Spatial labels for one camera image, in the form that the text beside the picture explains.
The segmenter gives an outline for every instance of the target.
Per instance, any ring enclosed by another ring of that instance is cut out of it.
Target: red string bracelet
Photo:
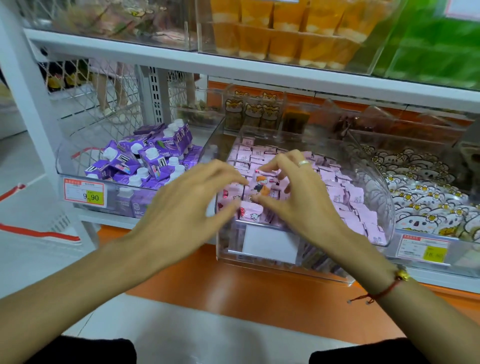
[[[359,296],[357,298],[354,298],[353,300],[348,300],[347,303],[350,304],[350,303],[352,303],[353,301],[356,301],[356,300],[361,300],[363,298],[370,298],[366,302],[366,304],[372,304],[375,301],[382,298],[383,296],[389,294],[392,291],[392,289],[395,288],[395,286],[397,284],[399,284],[400,282],[402,282],[404,280],[408,280],[409,278],[410,278],[410,275],[407,273],[407,271],[404,268],[400,267],[399,270],[397,272],[395,272],[394,281],[385,290],[381,291],[379,294],[365,294],[363,296]]]

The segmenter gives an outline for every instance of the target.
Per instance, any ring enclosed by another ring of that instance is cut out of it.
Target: silver ring
[[[310,164],[310,162],[307,161],[307,160],[303,160],[303,161],[301,161],[301,162],[298,162],[297,166],[301,167],[301,166],[303,166],[304,164]]]

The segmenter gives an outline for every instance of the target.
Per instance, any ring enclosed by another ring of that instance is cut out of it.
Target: floor
[[[0,156],[0,194],[19,182],[43,175],[28,133],[1,140]],[[37,198],[52,194],[46,178],[38,179],[25,191],[0,202],[0,221],[48,225],[48,219],[29,211],[38,208]],[[81,256],[75,245],[0,231],[0,297],[62,269]],[[126,294],[105,303],[65,334],[90,339],[130,339],[137,349],[139,363],[307,363],[314,351],[352,345]]]

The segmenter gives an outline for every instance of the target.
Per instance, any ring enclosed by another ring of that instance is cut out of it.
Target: price tag
[[[107,189],[101,182],[64,178],[63,199],[80,204],[107,207]]]
[[[480,21],[480,1],[478,0],[448,0],[445,7],[447,18]]]
[[[402,235],[396,255],[399,258],[445,264],[449,242],[446,240]]]

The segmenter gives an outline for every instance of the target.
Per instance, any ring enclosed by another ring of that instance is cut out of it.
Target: white shelf
[[[55,55],[106,58],[128,64],[202,73],[263,84],[480,113],[480,92],[478,91],[228,58],[34,29],[25,29],[24,32],[33,46],[38,61],[45,60],[38,51],[44,47],[49,57],[53,59]]]

